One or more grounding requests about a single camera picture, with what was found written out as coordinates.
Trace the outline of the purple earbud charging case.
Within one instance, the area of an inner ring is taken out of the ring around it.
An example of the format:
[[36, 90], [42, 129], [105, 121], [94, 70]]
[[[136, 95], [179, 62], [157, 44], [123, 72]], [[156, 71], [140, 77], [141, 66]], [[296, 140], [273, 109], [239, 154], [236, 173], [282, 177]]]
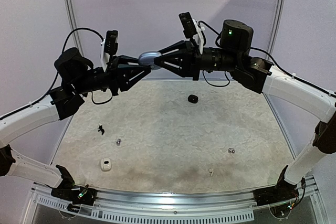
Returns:
[[159, 70], [160, 66], [156, 65], [154, 60], [162, 54], [158, 51], [147, 51], [139, 55], [138, 64], [145, 67], [150, 67], [151, 70]]

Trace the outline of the black earbud charging case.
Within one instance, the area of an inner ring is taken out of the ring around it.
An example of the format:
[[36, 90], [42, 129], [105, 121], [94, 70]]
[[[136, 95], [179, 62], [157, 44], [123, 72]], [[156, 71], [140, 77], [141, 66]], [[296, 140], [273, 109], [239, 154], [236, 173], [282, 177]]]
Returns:
[[198, 96], [190, 94], [187, 98], [188, 102], [196, 104], [198, 102]]

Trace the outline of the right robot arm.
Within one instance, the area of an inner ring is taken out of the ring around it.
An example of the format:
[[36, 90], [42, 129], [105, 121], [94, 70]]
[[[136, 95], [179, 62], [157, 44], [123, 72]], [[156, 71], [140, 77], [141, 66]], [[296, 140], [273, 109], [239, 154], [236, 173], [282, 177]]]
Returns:
[[194, 40], [203, 31], [195, 20], [181, 23], [186, 40], [160, 50], [156, 66], [193, 80], [199, 79], [200, 71], [229, 72], [243, 87], [283, 99], [319, 119], [311, 142], [282, 170], [271, 190], [276, 201], [284, 200], [315, 164], [335, 153], [335, 94], [285, 71], [275, 60], [251, 57], [254, 31], [242, 22], [225, 20], [215, 48]]

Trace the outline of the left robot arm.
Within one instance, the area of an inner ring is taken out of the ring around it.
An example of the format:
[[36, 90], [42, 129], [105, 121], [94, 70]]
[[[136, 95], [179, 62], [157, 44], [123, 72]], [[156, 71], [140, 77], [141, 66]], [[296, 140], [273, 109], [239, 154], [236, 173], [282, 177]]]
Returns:
[[76, 47], [61, 53], [54, 66], [61, 85], [47, 92], [37, 102], [31, 102], [1, 116], [1, 176], [17, 176], [51, 188], [67, 200], [78, 195], [78, 188], [62, 166], [50, 166], [14, 151], [10, 143], [18, 137], [48, 123], [74, 115], [84, 104], [89, 92], [110, 90], [112, 95], [127, 91], [152, 71], [136, 58], [109, 56], [102, 67], [83, 57]]

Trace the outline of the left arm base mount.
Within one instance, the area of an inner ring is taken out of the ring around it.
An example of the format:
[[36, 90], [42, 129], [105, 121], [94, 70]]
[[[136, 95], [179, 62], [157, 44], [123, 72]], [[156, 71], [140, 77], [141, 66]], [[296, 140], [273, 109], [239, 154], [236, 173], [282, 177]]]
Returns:
[[73, 205], [93, 206], [97, 196], [97, 190], [90, 188], [89, 185], [78, 186], [73, 177], [63, 166], [56, 165], [61, 173], [61, 183], [51, 190], [53, 197], [71, 201]]

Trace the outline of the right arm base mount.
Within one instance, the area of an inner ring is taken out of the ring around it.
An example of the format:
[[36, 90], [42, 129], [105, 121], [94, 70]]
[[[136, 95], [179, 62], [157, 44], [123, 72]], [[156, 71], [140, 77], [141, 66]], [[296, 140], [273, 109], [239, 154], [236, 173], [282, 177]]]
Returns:
[[278, 178], [277, 183], [274, 186], [253, 190], [253, 196], [257, 206], [275, 204], [286, 200], [294, 200], [291, 203], [292, 208], [300, 201], [297, 184], [293, 185], [288, 183], [285, 181], [283, 176]]

